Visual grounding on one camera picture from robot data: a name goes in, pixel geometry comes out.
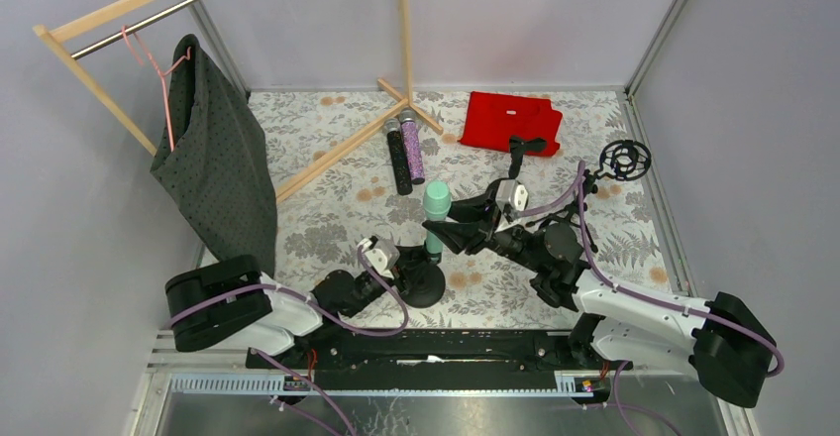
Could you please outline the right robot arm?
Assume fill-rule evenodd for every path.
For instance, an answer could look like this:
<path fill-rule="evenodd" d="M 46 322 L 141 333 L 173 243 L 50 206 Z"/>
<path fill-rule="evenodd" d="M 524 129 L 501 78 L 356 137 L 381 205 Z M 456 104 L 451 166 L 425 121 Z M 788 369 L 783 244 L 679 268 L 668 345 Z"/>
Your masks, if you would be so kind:
<path fill-rule="evenodd" d="M 746 408 L 785 367 L 775 339 L 735 295 L 680 296 L 610 278 L 594 262 L 587 230 L 569 216 L 529 230 L 504 225 L 493 205 L 467 215 L 467 223 L 423 226 L 455 254 L 490 251 L 533 272 L 530 284 L 547 305 L 577 313 L 568 346 L 581 365 L 672 371 Z"/>

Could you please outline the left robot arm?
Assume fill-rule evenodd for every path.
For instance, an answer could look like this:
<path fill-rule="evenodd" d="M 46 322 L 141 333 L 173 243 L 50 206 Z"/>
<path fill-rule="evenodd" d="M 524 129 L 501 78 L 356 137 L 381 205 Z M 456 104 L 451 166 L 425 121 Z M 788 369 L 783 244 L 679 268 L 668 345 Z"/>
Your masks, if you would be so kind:
<path fill-rule="evenodd" d="M 360 247 L 364 272 L 353 276 L 335 270 L 308 293 L 259 272 L 251 255 L 171 278 L 164 293 L 176 350 L 197 352 L 230 343 L 283 353 L 295 338 L 313 333 L 325 320 L 354 317 L 386 293 L 405 303 L 434 263 L 423 246 L 364 241 Z"/>

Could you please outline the black round-base mic stand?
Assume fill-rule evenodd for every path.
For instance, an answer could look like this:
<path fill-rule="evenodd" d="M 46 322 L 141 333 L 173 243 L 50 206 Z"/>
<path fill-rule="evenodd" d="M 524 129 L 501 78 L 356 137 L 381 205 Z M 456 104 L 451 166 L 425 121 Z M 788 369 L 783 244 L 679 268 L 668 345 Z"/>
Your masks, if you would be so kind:
<path fill-rule="evenodd" d="M 439 267 L 432 263 L 427 254 L 427 272 L 418 288 L 398 289 L 402 300 L 412 308 L 428 308 L 437 304 L 446 291 L 446 277 Z"/>

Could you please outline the mint green microphone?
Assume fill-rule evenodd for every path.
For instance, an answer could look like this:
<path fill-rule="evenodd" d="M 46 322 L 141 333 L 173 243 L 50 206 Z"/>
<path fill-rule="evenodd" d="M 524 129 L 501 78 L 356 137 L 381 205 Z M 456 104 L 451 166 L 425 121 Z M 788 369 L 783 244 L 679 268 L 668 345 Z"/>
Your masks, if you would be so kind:
<path fill-rule="evenodd" d="M 423 208 L 427 221 L 445 221 L 451 209 L 452 194 L 449 186 L 441 180 L 427 183 L 423 197 Z M 424 242 L 426 253 L 432 263 L 439 263 L 442 258 L 444 244 L 431 231 L 426 231 Z"/>

